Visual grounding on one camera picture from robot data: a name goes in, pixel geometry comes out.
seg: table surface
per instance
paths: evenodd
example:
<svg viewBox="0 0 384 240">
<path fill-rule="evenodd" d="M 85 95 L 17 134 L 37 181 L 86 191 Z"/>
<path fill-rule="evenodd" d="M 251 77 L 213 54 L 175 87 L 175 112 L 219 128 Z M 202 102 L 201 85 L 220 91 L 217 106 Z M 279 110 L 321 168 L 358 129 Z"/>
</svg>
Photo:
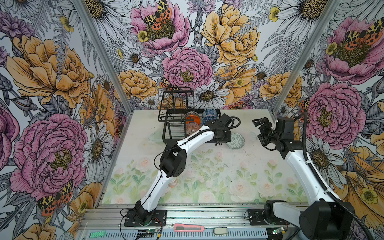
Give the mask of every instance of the table surface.
<svg viewBox="0 0 384 240">
<path fill-rule="evenodd" d="M 159 204 L 241 204 L 267 199 L 308 202 L 290 166 L 277 151 L 264 149 L 252 120 L 268 117 L 268 110 L 221 110 L 240 118 L 232 130 L 245 145 L 232 150 L 225 144 L 203 144 L 187 157 L 184 172 L 169 184 Z M 152 184 L 157 169 L 154 157 L 162 152 L 164 123 L 158 110 L 134 111 L 102 204 L 134 204 Z"/>
</svg>

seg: green led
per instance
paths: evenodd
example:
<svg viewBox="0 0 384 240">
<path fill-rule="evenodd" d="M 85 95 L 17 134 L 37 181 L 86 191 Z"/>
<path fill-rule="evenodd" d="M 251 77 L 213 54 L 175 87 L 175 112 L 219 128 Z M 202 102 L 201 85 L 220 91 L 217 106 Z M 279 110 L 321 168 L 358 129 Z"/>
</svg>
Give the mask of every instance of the green led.
<svg viewBox="0 0 384 240">
<path fill-rule="evenodd" d="M 99 232 L 93 232 L 89 236 L 89 238 L 97 238 L 97 237 L 104 237 L 105 236 L 105 230 L 104 231 L 99 231 Z"/>
</svg>

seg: pink utility knife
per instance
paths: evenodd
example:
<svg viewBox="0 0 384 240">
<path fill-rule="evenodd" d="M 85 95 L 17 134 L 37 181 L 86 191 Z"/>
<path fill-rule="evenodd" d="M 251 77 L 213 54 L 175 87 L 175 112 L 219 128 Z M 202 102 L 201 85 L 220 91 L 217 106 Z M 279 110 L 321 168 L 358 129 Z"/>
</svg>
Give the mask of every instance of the pink utility knife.
<svg viewBox="0 0 384 240">
<path fill-rule="evenodd" d="M 204 227 L 200 225 L 187 225 L 175 223 L 175 232 L 203 232 Z"/>
</svg>

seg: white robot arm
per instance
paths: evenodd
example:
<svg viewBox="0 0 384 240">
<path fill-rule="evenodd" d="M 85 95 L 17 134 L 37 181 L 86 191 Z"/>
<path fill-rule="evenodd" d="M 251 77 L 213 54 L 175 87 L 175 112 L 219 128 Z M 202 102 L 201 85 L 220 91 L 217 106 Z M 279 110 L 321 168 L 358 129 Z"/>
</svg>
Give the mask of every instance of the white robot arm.
<svg viewBox="0 0 384 240">
<path fill-rule="evenodd" d="M 188 140 L 194 135 L 198 135 L 198 136 L 193 138 L 192 140 Z M 191 136 L 183 140 L 177 141 L 176 143 L 180 147 L 180 149 L 184 149 L 185 153 L 189 154 L 193 150 L 198 148 L 200 145 L 202 145 L 203 143 L 212 140 L 213 137 L 214 137 L 214 132 L 211 131 L 208 126 L 204 125 L 199 129 L 199 131 L 195 132 L 194 134 L 192 134 Z M 152 183 L 148 192 L 140 200 L 140 202 L 142 202 L 143 208 L 148 212 L 153 211 L 157 207 L 157 203 L 159 202 L 161 195 L 167 189 L 168 184 L 172 182 L 174 179 L 175 177 L 173 176 L 167 177 L 167 174 L 164 172 L 164 170 L 161 169 L 157 173 L 156 179 Z"/>
<path fill-rule="evenodd" d="M 302 238 L 308 239 L 345 239 L 352 219 L 355 219 L 368 239 L 373 240 L 368 228 L 354 214 L 353 206 L 349 202 L 342 202 L 314 167 L 305 147 L 306 118 L 305 111 L 303 143 L 294 140 L 295 121 L 291 118 L 278 117 L 275 129 L 272 129 L 272 124 L 267 118 L 252 121 L 255 126 L 260 126 L 258 138 L 262 146 L 268 149 L 266 146 L 269 143 L 275 144 L 273 150 L 279 151 L 291 166 L 309 202 L 309 207 L 301 211 L 284 201 L 268 200 L 264 205 L 264 219 L 269 223 L 281 219 L 289 221 L 301 229 Z"/>
<path fill-rule="evenodd" d="M 191 136 L 168 143 L 160 158 L 159 172 L 145 196 L 136 202 L 134 212 L 141 225 L 147 225 L 168 184 L 185 169 L 187 154 L 205 142 L 213 140 L 216 144 L 231 141 L 231 131 L 240 125 L 240 119 L 223 114 L 218 120 L 207 122 Z"/>
</svg>

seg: patterned bowl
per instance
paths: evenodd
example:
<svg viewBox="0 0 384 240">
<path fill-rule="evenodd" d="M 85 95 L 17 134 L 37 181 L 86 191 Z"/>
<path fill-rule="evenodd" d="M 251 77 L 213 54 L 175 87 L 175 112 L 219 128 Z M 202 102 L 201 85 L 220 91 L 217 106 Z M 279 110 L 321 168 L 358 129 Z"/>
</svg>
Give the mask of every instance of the patterned bowl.
<svg viewBox="0 0 384 240">
<path fill-rule="evenodd" d="M 187 120 L 187 124 L 190 122 L 195 122 L 197 125 L 200 125 L 201 123 L 200 116 L 196 112 L 191 111 L 187 113 L 187 115 L 185 116 L 185 119 Z"/>
<path fill-rule="evenodd" d="M 217 116 L 206 116 L 205 118 L 203 118 L 203 121 L 202 121 L 202 124 L 205 125 L 207 122 L 210 122 L 212 120 L 216 120 L 217 119 Z"/>
<path fill-rule="evenodd" d="M 195 122 L 187 123 L 187 136 L 190 136 L 197 132 L 200 129 L 200 126 Z"/>
<path fill-rule="evenodd" d="M 232 132 L 231 141 L 225 143 L 230 149 L 240 149 L 245 145 L 245 138 L 240 133 Z"/>
<path fill-rule="evenodd" d="M 217 112 L 214 108 L 206 108 L 204 109 L 203 113 L 202 113 L 202 117 L 203 119 L 207 116 L 214 116 L 217 118 Z"/>
</svg>

